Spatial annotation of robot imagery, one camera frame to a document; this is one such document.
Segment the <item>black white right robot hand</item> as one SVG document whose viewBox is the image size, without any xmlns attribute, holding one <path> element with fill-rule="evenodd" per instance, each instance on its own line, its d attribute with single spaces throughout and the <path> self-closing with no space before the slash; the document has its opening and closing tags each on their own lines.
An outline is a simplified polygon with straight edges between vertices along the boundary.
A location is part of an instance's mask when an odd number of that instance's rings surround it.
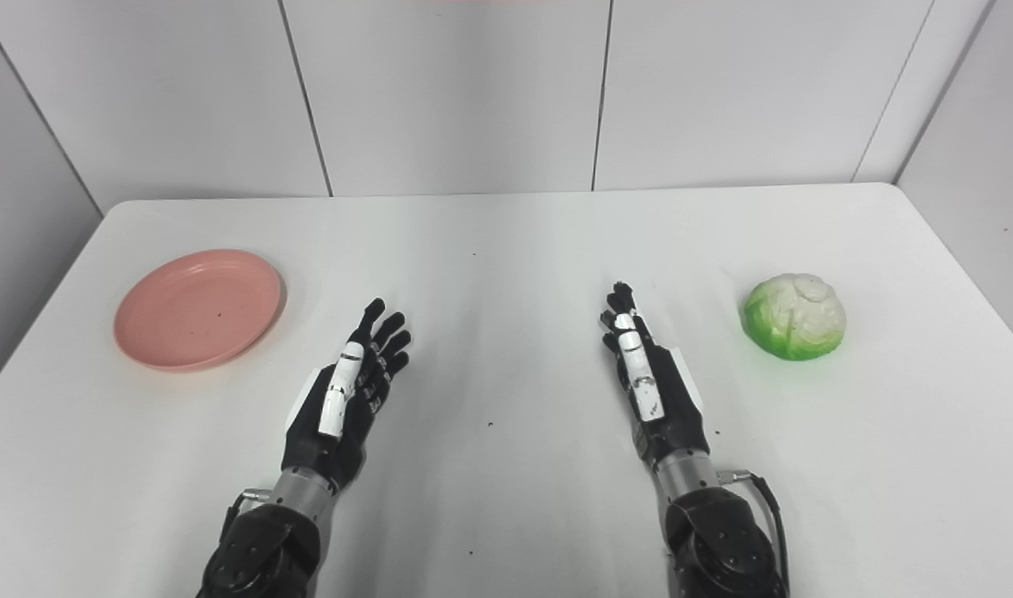
<svg viewBox="0 0 1013 598">
<path fill-rule="evenodd" d="M 655 469 L 673 455 L 711 454 L 702 414 L 678 361 L 652 337 L 632 287 L 616 282 L 606 303 L 599 318 L 607 330 L 602 341 L 635 417 L 633 440 L 644 465 Z"/>
</svg>

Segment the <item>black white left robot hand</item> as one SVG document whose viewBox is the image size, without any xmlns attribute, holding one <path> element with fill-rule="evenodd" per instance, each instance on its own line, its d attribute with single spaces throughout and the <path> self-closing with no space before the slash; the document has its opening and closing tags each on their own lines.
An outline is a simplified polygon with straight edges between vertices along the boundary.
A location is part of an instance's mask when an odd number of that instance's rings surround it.
<svg viewBox="0 0 1013 598">
<path fill-rule="evenodd" d="M 376 416 L 410 362 L 404 314 L 385 310 L 384 299 L 374 299 L 335 362 L 311 371 L 287 423 L 284 472 L 316 473 L 333 493 L 357 478 Z"/>
</svg>

